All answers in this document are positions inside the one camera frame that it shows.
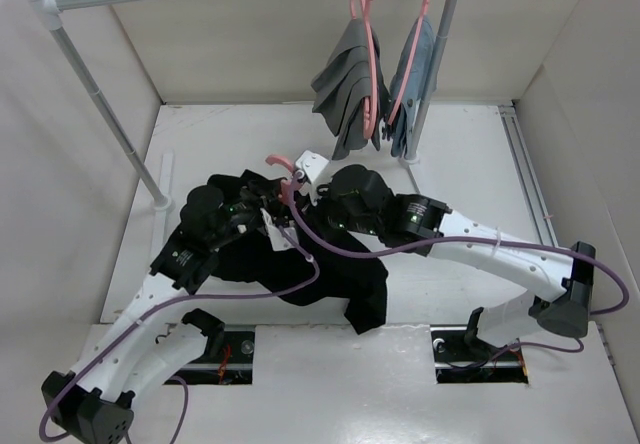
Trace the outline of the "black t shirt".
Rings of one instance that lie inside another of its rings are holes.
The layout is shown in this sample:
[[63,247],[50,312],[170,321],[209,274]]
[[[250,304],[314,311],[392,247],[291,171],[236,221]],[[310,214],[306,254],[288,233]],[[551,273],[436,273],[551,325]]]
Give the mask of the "black t shirt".
[[[281,193],[278,179],[245,170],[239,176],[213,174],[207,184],[219,189],[226,204],[236,204],[252,193],[275,206],[276,215],[289,219],[289,209],[272,194]],[[304,288],[282,295],[292,305],[303,307],[325,298],[347,301],[344,317],[358,334],[378,328],[387,320],[388,271],[382,261],[349,259],[336,255],[298,233],[304,251],[314,257],[319,267],[317,279]],[[254,230],[247,236],[225,245],[218,251],[219,263],[212,275],[227,282],[258,283],[272,293],[285,291],[313,276],[313,264],[301,252],[290,249],[276,252],[264,231]]]

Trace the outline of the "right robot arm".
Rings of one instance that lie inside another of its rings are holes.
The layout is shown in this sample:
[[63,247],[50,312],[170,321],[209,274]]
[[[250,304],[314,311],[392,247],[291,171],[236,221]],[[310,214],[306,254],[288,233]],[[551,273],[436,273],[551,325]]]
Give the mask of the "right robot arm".
[[429,240],[417,254],[464,264],[508,280],[524,293],[473,311],[462,345],[483,358],[497,347],[544,330],[581,339],[588,333],[594,269],[593,246],[578,242],[562,250],[533,249],[481,225],[447,204],[419,194],[396,194],[380,174],[362,165],[337,171],[319,188],[318,206],[328,224],[376,236],[388,248]]

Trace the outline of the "pink plastic hanger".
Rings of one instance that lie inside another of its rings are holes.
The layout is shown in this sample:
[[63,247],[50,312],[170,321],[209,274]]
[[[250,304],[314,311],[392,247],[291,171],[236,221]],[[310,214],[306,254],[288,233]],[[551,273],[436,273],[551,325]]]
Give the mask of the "pink plastic hanger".
[[295,168],[294,163],[289,158],[277,154],[268,155],[265,162],[269,166],[278,165],[284,167],[289,172],[289,176],[287,178],[282,178],[280,180],[280,191],[278,193],[278,199],[283,204],[287,205],[289,195],[291,193],[295,193],[302,186],[302,182],[295,177],[297,169]]

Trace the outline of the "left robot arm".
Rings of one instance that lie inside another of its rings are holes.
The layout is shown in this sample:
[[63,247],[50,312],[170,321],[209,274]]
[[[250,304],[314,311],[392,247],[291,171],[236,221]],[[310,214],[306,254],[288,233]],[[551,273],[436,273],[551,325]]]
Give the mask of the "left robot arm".
[[199,308],[200,289],[222,248],[264,229],[283,210],[279,181],[237,182],[229,176],[189,192],[180,221],[153,260],[142,287],[94,349],[70,371],[53,371],[41,391],[47,425],[82,443],[118,443],[135,409],[183,365],[222,351],[224,323]]

